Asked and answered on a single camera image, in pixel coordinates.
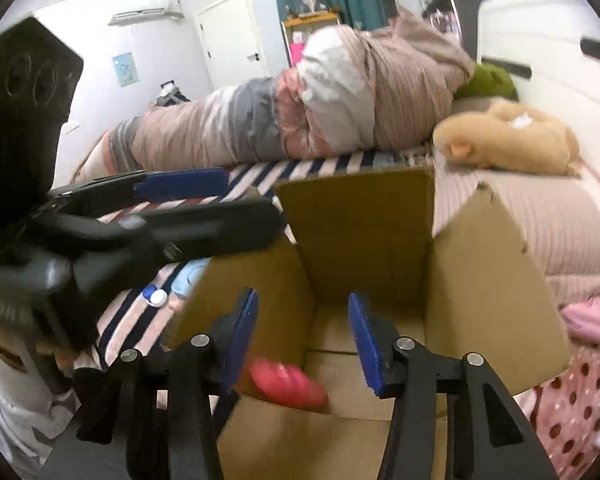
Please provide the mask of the person's left hand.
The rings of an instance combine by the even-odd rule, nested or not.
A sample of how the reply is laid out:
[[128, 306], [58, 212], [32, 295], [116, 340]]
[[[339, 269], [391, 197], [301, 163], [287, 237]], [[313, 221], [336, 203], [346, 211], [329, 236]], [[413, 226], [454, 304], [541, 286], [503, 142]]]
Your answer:
[[37, 354], [52, 358], [62, 374], [69, 377], [74, 372], [74, 362], [79, 355], [68, 349], [54, 347], [47, 342], [32, 342], [22, 339], [15, 333], [9, 332], [6, 328], [0, 327], [0, 359], [15, 370], [24, 372], [26, 363], [24, 355]]

